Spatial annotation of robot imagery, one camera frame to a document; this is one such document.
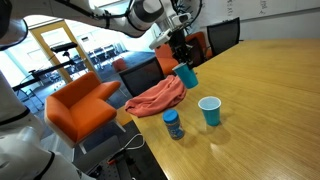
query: orange chair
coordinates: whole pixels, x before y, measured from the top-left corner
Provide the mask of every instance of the orange chair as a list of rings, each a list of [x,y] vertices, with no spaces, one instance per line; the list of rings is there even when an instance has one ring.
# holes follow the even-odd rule
[[[115,108],[106,103],[120,82],[101,83],[93,72],[88,72],[51,94],[46,99],[45,122],[71,148],[79,145],[86,153],[83,142],[95,130],[114,121]]]
[[[179,63],[176,59],[172,57],[172,51],[168,44],[163,44],[155,50],[156,57],[161,66],[162,72],[165,76],[174,74],[173,68],[176,67]]]
[[[212,54],[212,50],[210,48],[210,46],[207,46],[206,44],[206,39],[204,37],[204,33],[202,31],[193,33],[193,34],[189,34],[188,36],[186,36],[186,42],[192,40],[193,38],[197,38],[199,41],[199,44],[202,47],[203,53],[206,57],[206,60],[209,60],[213,57]]]

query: red cloth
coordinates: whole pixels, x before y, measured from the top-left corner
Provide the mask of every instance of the red cloth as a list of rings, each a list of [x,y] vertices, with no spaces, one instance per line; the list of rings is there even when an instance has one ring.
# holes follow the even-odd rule
[[[128,100],[125,110],[138,117],[154,115],[177,105],[186,93],[187,89],[180,78],[169,75],[156,86]]]

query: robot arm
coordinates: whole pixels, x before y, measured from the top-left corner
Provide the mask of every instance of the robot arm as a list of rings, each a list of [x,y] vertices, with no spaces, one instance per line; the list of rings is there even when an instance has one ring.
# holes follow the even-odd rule
[[[21,42],[27,34],[23,20],[28,15],[46,15],[75,20],[111,29],[131,37],[142,36],[154,23],[162,34],[149,46],[151,49],[168,42],[174,31],[190,18],[189,13],[177,15],[171,0],[128,0],[127,10],[111,14],[96,7],[91,0],[0,0],[0,50]]]

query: blue plastic cup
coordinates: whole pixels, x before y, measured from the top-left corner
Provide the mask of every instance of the blue plastic cup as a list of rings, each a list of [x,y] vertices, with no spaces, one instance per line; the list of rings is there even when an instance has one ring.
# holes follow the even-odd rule
[[[186,63],[180,63],[172,69],[181,79],[187,89],[191,89],[198,85],[198,79],[193,69],[189,69]]]
[[[202,98],[199,103],[206,122],[210,126],[217,126],[220,123],[220,105],[219,98],[208,96]]]

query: orange cushion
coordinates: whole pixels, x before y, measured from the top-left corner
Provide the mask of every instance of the orange cushion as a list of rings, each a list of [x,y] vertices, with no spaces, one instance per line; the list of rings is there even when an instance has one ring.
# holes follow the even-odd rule
[[[100,80],[90,71],[75,81],[70,82],[62,87],[59,91],[53,93],[51,96],[56,97],[67,108],[70,108],[79,99],[86,96],[90,91],[99,86]]]
[[[78,131],[75,142],[79,142],[115,118],[117,111],[101,99],[85,97],[70,108],[70,114]]]
[[[157,58],[157,59],[159,61],[163,74],[166,76],[173,74],[172,69],[179,64],[178,61],[173,58]]]
[[[120,85],[121,84],[119,81],[101,83],[99,86],[93,89],[89,94],[87,94],[87,96],[91,98],[99,98],[102,100],[107,100],[115,91],[117,91],[120,88]]]
[[[162,44],[159,48],[154,49],[157,58],[173,58],[169,44]]]

